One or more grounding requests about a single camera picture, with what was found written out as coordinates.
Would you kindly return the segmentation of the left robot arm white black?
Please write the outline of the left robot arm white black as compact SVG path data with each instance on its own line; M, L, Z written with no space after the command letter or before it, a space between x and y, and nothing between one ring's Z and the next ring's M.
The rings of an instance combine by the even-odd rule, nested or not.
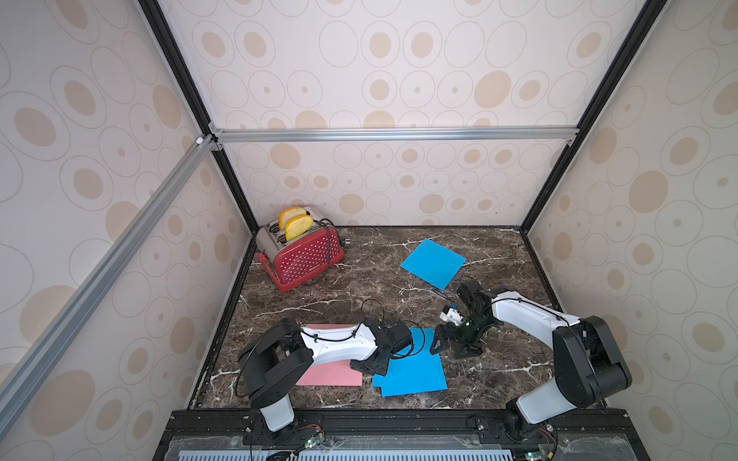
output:
M389 364L415 352L409 327L365 319L355 326L309 328L292 319L272 326L242 349L236 385L266 428L279 433L294 425L289 393L311 368L347 361L364 375L385 376Z

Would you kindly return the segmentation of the pink paper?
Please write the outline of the pink paper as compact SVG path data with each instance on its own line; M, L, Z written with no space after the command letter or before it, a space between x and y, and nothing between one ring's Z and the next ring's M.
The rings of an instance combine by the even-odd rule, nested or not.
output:
M297 386L359 387L362 374L350 367L348 360L312 366L301 376Z

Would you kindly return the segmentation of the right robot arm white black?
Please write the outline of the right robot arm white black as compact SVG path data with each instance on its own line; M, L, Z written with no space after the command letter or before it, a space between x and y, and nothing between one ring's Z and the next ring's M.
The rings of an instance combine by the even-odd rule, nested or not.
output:
M545 422L601 403L632 385L626 359L602 318L564 314L505 286L485 289L476 280L462 282L457 297L467 313L444 307L430 345L432 355L451 349L457 359L479 357L484 334L503 324L524 330L553 352L553 377L507 403L504 425L510 438L528 438Z

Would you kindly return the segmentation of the blue paper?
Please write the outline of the blue paper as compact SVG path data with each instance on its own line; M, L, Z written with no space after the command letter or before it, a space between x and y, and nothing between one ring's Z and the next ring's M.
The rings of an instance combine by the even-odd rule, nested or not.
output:
M434 288L445 290L465 262L465 257L425 239L405 259L401 268Z
M373 376L373 386L380 388L384 398L448 389L441 357L430 353L434 331L412 328L411 333L413 356L392 360L386 376Z

